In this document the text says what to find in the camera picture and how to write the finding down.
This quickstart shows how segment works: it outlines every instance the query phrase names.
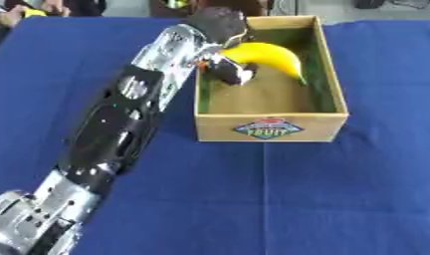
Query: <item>wooden box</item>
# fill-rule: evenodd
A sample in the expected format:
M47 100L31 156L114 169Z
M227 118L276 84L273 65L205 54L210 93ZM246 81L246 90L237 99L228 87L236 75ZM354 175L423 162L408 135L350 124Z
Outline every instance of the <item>wooden box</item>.
M285 46L302 60L303 87L260 66L254 80L227 86L197 74L195 119L201 141L332 141L348 117L323 28L315 16L254 17L257 41Z

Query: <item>box label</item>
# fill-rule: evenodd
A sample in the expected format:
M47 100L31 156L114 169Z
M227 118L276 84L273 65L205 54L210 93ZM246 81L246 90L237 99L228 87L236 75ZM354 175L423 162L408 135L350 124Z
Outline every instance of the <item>box label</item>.
M304 130L281 118L259 119L234 128L235 131L258 139L271 139Z

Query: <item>floor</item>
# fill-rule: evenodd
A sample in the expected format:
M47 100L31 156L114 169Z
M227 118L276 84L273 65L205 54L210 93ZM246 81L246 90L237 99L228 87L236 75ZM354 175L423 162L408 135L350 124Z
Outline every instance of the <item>floor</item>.
M148 16L150 0L107 0L106 16ZM276 0L273 15L319 15L325 23L371 19L430 19L430 4L423 10L385 3L379 9L358 10L353 0ZM424 0L404 0L422 2Z

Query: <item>blue cloth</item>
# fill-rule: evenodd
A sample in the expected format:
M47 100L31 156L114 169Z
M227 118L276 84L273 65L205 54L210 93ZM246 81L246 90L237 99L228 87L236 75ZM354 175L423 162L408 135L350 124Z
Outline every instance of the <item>blue cloth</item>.
M93 94L172 20L24 21L0 49L0 193L31 191ZM200 143L193 81L74 254L430 255L430 22L325 27L333 143Z

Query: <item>cable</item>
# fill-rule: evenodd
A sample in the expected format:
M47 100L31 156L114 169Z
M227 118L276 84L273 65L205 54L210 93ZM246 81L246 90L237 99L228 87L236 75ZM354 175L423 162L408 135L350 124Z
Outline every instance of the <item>cable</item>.
M277 9L283 14L283 15L293 15L291 11L288 11L288 9L283 7L283 3L286 2L286 0L277 0Z
M430 4L430 0L427 0L423 5L415 5L412 3L404 2L402 0L389 0L389 2L393 5L411 7L411 8L415 8L417 10L423 10L423 9L427 8L427 6L429 6L429 4Z
M271 12L274 9L275 0L268 0L268 16L271 16Z

